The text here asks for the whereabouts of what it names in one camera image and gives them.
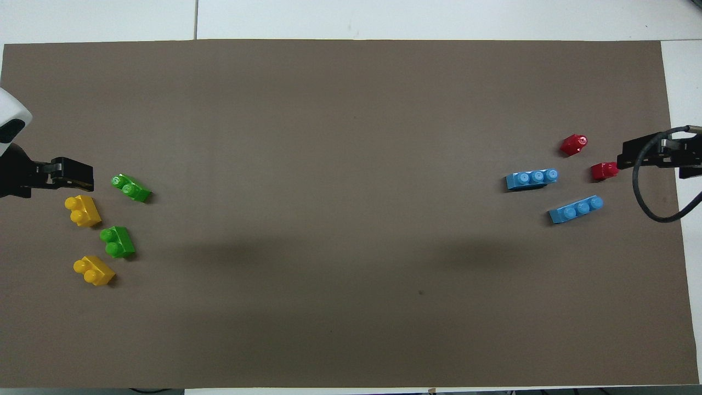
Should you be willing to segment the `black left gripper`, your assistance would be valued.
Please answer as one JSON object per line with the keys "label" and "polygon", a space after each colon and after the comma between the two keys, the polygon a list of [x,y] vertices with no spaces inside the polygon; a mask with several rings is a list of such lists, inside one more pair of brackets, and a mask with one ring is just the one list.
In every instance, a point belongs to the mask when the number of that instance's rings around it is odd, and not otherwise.
{"label": "black left gripper", "polygon": [[15,196],[29,199],[32,188],[27,186],[28,180],[32,180],[32,187],[38,189],[94,190],[94,173],[90,165],[67,157],[33,163],[25,150],[11,143],[1,157],[1,198]]}

